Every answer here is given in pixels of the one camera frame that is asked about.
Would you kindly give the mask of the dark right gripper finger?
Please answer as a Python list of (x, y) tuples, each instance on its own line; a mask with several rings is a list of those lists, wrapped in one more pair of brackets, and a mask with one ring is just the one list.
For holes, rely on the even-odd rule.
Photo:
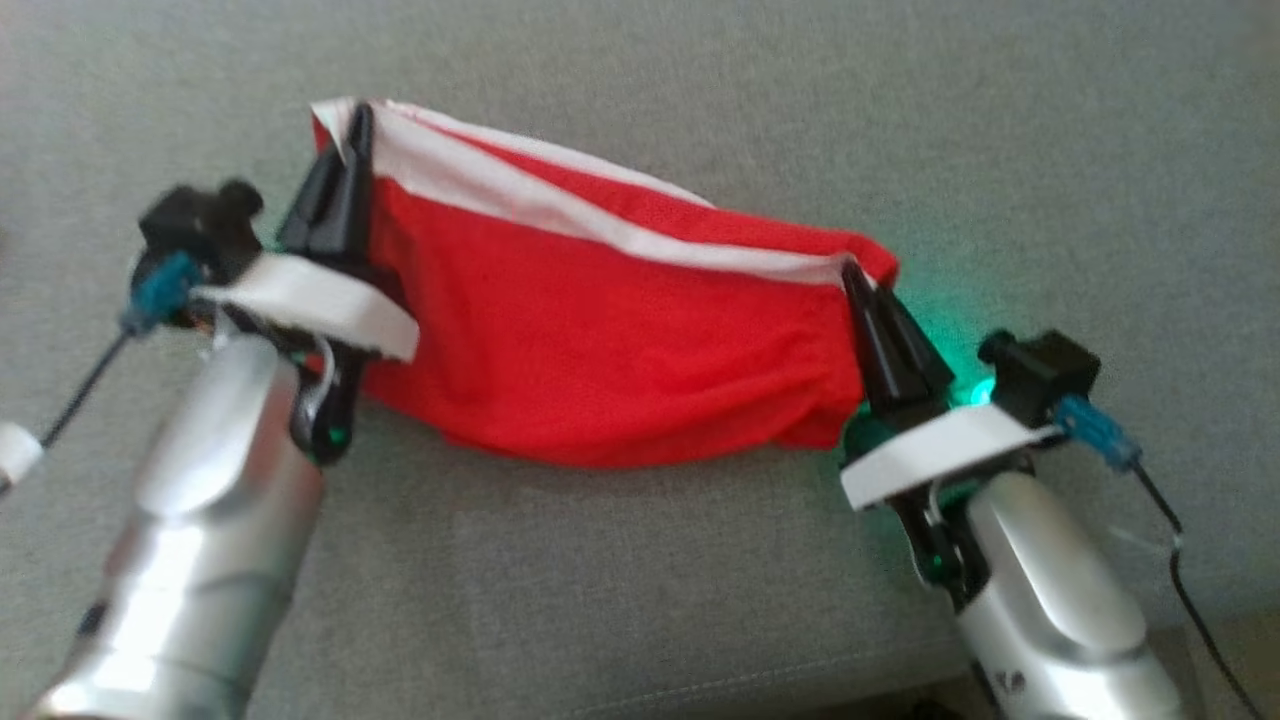
[(852, 260), (844, 264), (844, 287), (850, 302), (867, 398), (876, 415), (887, 416), (901, 400), (897, 350), (882, 322), (876, 288)]
[(900, 404), (947, 404), (956, 375), (915, 316), (890, 288), (878, 290), (879, 313), (899, 360), (893, 364)]

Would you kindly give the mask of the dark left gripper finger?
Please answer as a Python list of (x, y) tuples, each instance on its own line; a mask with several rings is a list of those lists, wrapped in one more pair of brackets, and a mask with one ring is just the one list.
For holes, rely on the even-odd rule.
[(312, 229), (325, 218), (337, 181), (343, 172), (338, 150), (323, 150), (303, 178), (276, 233), (283, 252), (306, 254)]
[(340, 167), (323, 224), (323, 259), (329, 263), (369, 261), (374, 140), (374, 110), (369, 102), (357, 102), (346, 137), (333, 143)]

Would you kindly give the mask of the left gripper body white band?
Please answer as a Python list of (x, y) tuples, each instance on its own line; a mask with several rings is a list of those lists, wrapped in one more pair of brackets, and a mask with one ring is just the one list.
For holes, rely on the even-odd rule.
[(355, 438), (356, 404), (371, 363), (415, 360), (420, 329), (412, 314), (378, 281), (308, 259), (265, 252), (232, 283), (206, 284), (196, 299), (246, 320), (300, 374), (289, 432), (320, 466), (346, 456)]

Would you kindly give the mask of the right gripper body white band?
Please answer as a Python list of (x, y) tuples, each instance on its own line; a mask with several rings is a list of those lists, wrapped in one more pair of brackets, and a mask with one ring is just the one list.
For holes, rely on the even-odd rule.
[(1052, 434), (995, 404), (865, 411), (845, 430), (840, 487), (856, 512), (888, 507), (920, 582), (964, 611), (991, 580), (1028, 582), (1061, 553), (1061, 503), (1028, 471)]

